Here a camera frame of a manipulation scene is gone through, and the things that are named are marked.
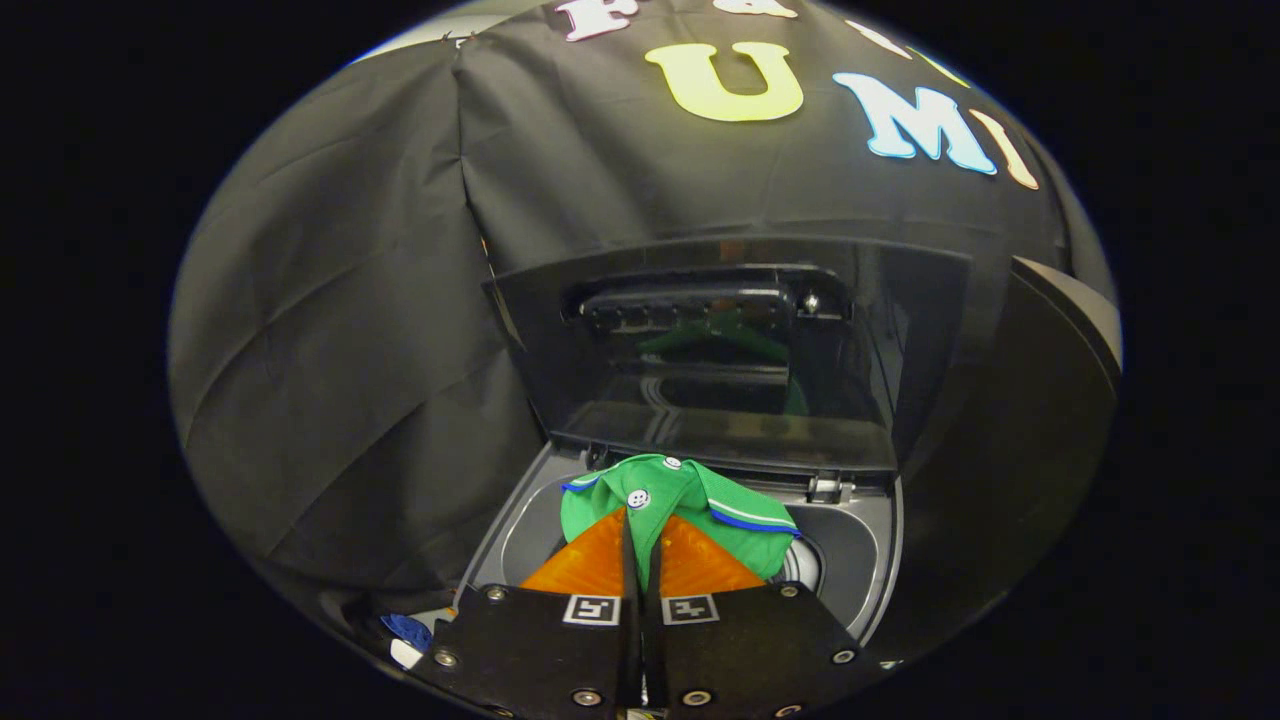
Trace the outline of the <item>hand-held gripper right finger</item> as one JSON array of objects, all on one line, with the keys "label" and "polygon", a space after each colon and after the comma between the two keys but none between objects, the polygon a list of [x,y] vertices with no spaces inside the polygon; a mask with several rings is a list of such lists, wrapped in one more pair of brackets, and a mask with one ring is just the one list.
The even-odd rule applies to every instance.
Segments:
[{"label": "hand-held gripper right finger", "polygon": [[640,615],[646,706],[666,719],[814,719],[884,676],[814,591],[771,584],[690,520],[666,520]]}]

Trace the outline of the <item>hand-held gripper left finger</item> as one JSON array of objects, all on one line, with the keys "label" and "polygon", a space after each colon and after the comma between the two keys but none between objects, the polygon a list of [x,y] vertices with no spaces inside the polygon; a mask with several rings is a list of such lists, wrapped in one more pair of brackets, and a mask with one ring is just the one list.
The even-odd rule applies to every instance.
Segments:
[{"label": "hand-held gripper left finger", "polygon": [[641,702],[641,602],[628,516],[614,510],[520,584],[465,588],[404,665],[506,719],[616,719]]}]

